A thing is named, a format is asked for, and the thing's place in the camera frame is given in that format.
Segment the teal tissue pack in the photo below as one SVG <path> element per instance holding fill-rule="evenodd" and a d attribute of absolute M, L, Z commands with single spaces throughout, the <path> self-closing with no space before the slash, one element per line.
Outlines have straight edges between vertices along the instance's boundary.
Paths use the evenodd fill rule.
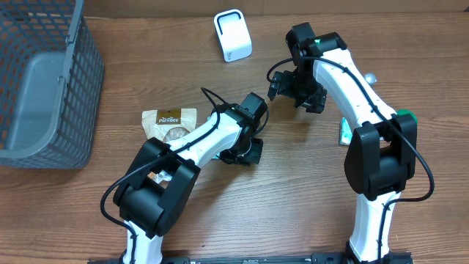
<path fill-rule="evenodd" d="M 213 160 L 219 160 L 220 159 L 220 153 L 216 154 L 214 157 L 213 157 Z"/>

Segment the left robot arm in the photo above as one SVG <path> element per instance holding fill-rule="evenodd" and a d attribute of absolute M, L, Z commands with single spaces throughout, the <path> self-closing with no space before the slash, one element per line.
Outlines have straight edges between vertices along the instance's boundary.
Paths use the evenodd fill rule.
<path fill-rule="evenodd" d="M 161 263 L 163 236 L 182 214 L 202 167 L 214 157 L 258 164 L 263 142 L 256 135 L 267 116 L 265 100 L 252 92 L 240 104 L 215 105 L 206 123 L 181 138 L 146 140 L 114 186 L 119 225 L 128 232 L 119 262 Z"/>

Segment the small Kleenex tissue pack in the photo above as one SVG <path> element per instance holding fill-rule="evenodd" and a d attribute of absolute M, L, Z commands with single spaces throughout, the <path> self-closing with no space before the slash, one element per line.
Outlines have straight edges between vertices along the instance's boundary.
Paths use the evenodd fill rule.
<path fill-rule="evenodd" d="M 352 131 L 347 120 L 342 117 L 339 126 L 339 144 L 348 146 L 352 139 Z"/>

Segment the clear bottle with silver cap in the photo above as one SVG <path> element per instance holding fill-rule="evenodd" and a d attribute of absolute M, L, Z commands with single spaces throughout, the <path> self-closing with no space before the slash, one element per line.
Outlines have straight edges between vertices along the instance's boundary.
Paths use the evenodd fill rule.
<path fill-rule="evenodd" d="M 363 77 L 371 87 L 377 83 L 377 77 L 373 73 L 366 73 Z"/>

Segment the brown snack packet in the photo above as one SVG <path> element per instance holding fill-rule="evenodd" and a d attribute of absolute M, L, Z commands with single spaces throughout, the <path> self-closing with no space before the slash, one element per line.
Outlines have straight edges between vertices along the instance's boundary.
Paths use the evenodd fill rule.
<path fill-rule="evenodd" d="M 148 139 L 167 143 L 188 135 L 196 127 L 196 109 L 150 110 L 141 114 L 141 124 Z"/>

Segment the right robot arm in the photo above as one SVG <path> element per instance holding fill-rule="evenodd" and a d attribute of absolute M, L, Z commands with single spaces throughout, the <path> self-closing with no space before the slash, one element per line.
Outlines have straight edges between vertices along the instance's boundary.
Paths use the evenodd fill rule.
<path fill-rule="evenodd" d="M 391 252 L 388 233 L 393 201 L 415 173 L 416 121 L 410 114 L 399 116 L 379 98 L 337 33 L 317 36 L 309 23 L 301 23 L 285 40 L 296 68 L 268 71 L 269 99 L 284 95 L 296 107 L 321 113 L 331 96 L 352 131 L 344 173 L 357 194 L 355 225 L 341 261 L 411 263 L 410 254 Z"/>

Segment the green lid jar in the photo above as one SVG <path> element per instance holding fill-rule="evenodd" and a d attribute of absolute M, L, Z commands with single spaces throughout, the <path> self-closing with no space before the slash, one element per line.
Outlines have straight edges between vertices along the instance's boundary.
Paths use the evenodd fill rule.
<path fill-rule="evenodd" d="M 408 109 L 399 109 L 399 110 L 396 111 L 396 114 L 398 116 L 410 115 L 415 120 L 415 122 L 418 123 L 417 116 L 412 111 L 410 111 Z"/>

